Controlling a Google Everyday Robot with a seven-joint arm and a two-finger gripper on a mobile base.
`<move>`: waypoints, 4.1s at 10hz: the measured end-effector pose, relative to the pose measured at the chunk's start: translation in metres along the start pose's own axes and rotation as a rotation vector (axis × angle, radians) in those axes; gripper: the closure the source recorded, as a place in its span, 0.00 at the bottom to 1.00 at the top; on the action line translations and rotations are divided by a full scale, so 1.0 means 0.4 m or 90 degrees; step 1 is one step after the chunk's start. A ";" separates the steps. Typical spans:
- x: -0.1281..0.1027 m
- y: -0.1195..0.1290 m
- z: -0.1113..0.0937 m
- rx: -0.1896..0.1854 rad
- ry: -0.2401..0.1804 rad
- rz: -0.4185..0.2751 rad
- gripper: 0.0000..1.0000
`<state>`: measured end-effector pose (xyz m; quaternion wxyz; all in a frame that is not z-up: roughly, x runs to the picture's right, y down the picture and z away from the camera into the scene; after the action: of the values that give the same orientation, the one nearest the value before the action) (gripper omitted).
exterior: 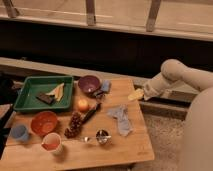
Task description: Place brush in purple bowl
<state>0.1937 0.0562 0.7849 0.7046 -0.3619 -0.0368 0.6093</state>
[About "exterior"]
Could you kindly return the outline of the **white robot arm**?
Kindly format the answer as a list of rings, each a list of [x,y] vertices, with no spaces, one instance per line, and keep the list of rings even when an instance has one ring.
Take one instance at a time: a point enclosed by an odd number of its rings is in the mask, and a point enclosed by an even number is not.
[[[167,59],[160,72],[129,95],[129,100],[164,95],[183,83],[196,93],[177,95],[189,103],[185,117],[178,171],[213,171],[213,71],[189,67],[177,59]]]

